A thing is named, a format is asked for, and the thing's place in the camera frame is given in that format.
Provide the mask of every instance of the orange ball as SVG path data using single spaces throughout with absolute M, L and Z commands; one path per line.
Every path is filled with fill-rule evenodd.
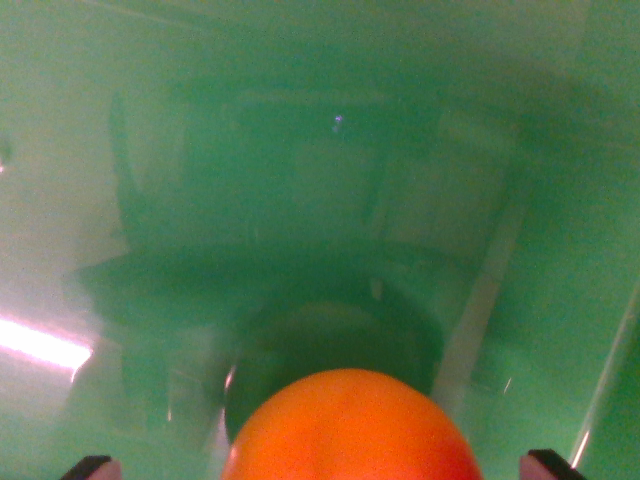
M 284 388 L 238 434 L 221 480 L 481 480 L 471 448 L 431 400 L 367 370 Z

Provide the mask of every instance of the green surface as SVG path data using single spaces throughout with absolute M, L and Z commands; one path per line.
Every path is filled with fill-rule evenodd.
M 223 412 L 347 364 L 445 399 L 487 480 L 590 426 L 632 478 L 638 9 L 285 3 L 0 6 L 0 478 L 216 478 Z

